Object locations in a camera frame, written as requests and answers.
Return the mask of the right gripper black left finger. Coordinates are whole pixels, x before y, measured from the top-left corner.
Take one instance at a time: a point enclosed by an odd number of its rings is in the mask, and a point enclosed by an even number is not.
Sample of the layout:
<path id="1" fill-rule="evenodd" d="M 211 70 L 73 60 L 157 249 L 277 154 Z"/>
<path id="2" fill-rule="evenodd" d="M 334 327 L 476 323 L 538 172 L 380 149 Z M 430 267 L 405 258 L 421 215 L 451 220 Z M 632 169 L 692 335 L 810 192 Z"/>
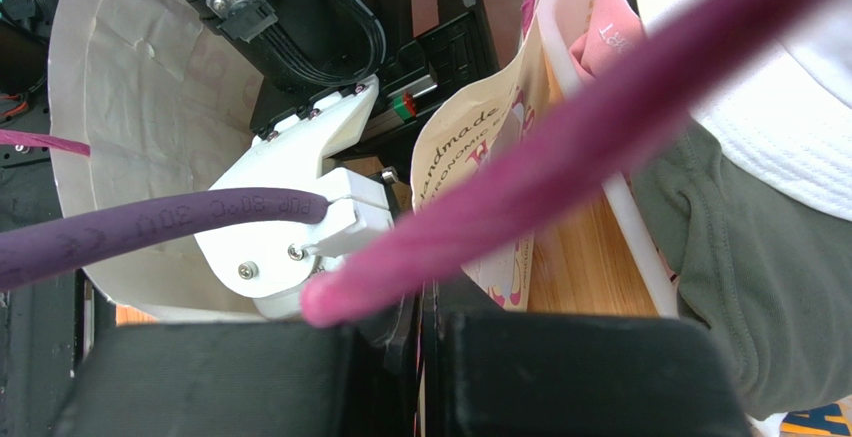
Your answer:
<path id="1" fill-rule="evenodd" d="M 351 327 L 123 326 L 97 342 L 57 436 L 410 436 L 395 378 Z"/>

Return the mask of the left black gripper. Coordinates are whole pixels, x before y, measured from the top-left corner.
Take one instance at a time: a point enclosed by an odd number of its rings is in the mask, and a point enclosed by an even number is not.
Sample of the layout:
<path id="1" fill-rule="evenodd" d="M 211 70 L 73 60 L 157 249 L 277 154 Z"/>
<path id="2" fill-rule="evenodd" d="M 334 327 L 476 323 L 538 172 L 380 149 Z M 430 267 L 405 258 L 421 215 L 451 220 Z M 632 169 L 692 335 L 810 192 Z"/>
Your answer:
<path id="1" fill-rule="evenodd" d="M 365 130 L 340 160 L 409 163 L 439 107 L 498 68 L 483 0 L 437 0 L 439 22 L 421 34 L 412 0 L 185 1 L 262 74 L 249 124 L 257 137 L 289 117 L 315 117 L 324 97 L 378 79 Z"/>

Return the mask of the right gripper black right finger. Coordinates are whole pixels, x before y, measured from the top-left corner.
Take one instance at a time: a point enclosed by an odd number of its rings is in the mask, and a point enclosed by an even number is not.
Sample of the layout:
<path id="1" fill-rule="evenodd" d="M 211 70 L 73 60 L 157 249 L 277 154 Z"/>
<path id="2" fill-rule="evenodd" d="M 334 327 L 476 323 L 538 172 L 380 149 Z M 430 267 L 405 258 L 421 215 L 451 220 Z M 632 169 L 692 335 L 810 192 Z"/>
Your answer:
<path id="1" fill-rule="evenodd" d="M 430 436 L 746 436 L 708 333 L 667 318 L 508 312 L 471 279 L 423 294 Z"/>

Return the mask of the pink and cream paper bag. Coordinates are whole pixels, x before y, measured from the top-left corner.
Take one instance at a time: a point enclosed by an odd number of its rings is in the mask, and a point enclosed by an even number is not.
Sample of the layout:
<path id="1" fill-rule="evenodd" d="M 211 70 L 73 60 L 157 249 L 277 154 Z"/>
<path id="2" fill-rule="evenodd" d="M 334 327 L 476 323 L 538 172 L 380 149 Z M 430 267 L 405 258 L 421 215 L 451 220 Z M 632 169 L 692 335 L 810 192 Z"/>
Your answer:
<path id="1" fill-rule="evenodd" d="M 525 139 L 561 95 L 540 33 L 519 23 L 520 0 L 483 0 L 497 71 L 446 100 L 407 164 L 415 209 Z M 672 0 L 634 0 L 642 28 Z M 437 0 L 412 0 L 413 30 L 439 22 Z M 51 133 L 82 145 L 53 157 L 67 216 L 215 190 L 257 138 L 249 127 L 262 74 L 185 0 L 61 0 L 49 53 Z M 195 236 L 90 264 L 95 287 L 164 322 L 263 321 L 228 289 Z"/>

